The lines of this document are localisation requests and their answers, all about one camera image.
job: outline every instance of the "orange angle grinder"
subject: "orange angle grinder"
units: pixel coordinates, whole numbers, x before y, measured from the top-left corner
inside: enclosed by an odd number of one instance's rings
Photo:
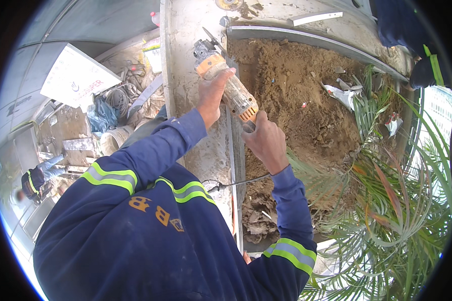
[[[200,39],[194,43],[193,55],[197,58],[194,67],[199,76],[210,81],[219,73],[219,71],[229,68],[224,57],[216,51],[216,46],[218,46],[225,55],[227,52],[211,33],[204,27],[202,29],[208,34],[211,41]],[[236,115],[241,121],[243,130],[247,133],[254,132],[254,129],[256,129],[258,104],[253,95],[248,92],[236,75],[226,82],[226,85],[224,86],[223,101],[226,103],[231,113]]]

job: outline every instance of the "bucket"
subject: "bucket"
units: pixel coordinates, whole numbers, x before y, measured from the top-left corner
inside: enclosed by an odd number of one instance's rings
[[[101,149],[104,156],[110,156],[115,151],[118,151],[133,132],[134,129],[132,127],[125,125],[102,134]]]

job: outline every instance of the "palm plant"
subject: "palm plant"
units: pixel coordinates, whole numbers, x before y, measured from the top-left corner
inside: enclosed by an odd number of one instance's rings
[[[373,93],[368,83],[371,76],[368,66],[362,83],[364,95],[355,100],[363,144],[350,171],[325,174],[289,154],[295,173],[305,182],[307,197],[316,197],[313,202],[331,195],[332,190],[344,189],[348,181],[359,184],[355,210],[323,220],[319,227],[335,239],[319,252],[336,262],[333,270],[329,275],[313,274],[300,299],[411,299],[433,271],[447,239],[452,222],[449,147],[435,124],[432,122],[432,129],[413,110],[430,140],[414,145],[418,155],[406,173],[382,144],[377,130],[376,119],[387,108],[392,90]],[[413,109],[408,100],[399,97]]]

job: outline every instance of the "person in background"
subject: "person in background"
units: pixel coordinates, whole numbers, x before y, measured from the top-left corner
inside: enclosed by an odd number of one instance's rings
[[[22,201],[27,197],[36,204],[40,204],[43,196],[46,196],[50,191],[50,189],[46,189],[41,192],[40,188],[42,185],[48,180],[60,176],[69,170],[69,166],[65,166],[65,168],[54,168],[54,165],[62,161],[66,156],[67,152],[64,152],[40,163],[34,169],[29,169],[22,176],[22,189],[18,190],[15,194],[17,200]]]
[[[271,174],[280,234],[252,262],[214,199],[176,162],[220,117],[224,85],[235,71],[202,81],[195,108],[98,158],[65,191],[33,253],[49,300],[298,300],[317,245],[283,131],[259,111],[256,130],[242,134]]]
[[[414,53],[413,57],[418,56],[410,82],[405,87],[410,91],[433,85],[452,88],[445,62],[415,9],[405,0],[375,0],[375,6],[382,45],[403,45]]]

